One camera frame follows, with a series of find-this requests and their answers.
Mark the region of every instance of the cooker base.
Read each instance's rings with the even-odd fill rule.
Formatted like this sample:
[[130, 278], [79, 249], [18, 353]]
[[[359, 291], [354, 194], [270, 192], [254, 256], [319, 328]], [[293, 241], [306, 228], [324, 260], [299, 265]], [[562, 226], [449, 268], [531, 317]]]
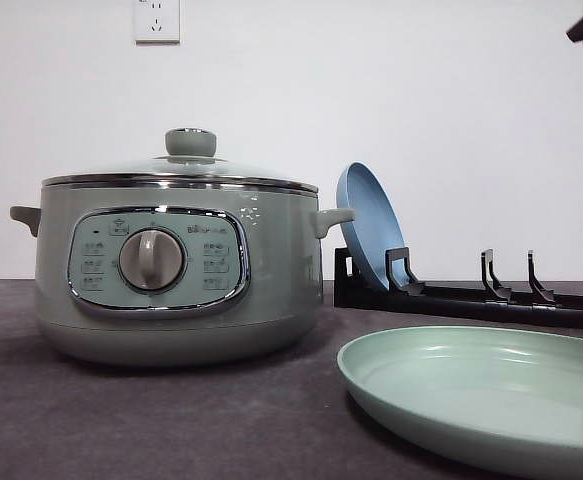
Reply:
[[316, 314], [263, 323], [191, 330], [97, 330], [40, 321], [42, 334], [60, 352], [109, 365], [166, 367], [226, 362], [277, 350], [297, 341]]

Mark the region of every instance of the blue plate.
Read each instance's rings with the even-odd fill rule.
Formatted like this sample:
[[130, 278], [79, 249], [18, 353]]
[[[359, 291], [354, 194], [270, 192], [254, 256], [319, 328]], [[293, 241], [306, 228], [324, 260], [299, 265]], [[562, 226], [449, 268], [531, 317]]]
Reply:
[[[338, 181], [338, 208], [354, 208], [355, 220], [340, 224], [347, 248], [360, 274], [374, 290], [389, 290], [384, 253], [404, 247], [400, 224], [382, 186], [361, 163], [349, 165]], [[393, 276], [401, 285], [409, 283], [402, 262]]]

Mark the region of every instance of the brand logo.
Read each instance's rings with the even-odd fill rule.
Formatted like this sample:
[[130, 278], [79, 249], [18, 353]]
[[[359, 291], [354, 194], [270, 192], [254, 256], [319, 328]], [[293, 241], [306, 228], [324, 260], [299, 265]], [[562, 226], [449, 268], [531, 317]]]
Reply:
[[189, 225], [187, 227], [187, 232], [189, 233], [218, 233], [220, 235], [226, 235], [226, 228], [209, 228], [202, 225]]

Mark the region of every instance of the mint green plate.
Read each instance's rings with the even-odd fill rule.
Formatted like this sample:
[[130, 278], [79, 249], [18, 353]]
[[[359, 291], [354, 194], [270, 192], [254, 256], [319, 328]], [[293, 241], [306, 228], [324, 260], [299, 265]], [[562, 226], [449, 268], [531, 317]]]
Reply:
[[583, 340], [521, 330], [415, 327], [357, 338], [338, 366], [394, 433], [477, 467], [583, 478]]

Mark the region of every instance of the dark gray table surface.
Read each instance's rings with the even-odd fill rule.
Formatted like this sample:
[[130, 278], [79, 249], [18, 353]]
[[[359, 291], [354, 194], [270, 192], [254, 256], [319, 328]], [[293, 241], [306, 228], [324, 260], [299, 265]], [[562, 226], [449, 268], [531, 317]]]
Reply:
[[385, 430], [347, 394], [335, 363], [366, 333], [495, 324], [337, 309], [327, 282], [317, 327], [284, 350], [212, 367], [119, 369], [56, 353], [36, 330], [33, 291], [33, 281], [0, 280], [0, 479], [507, 478]]

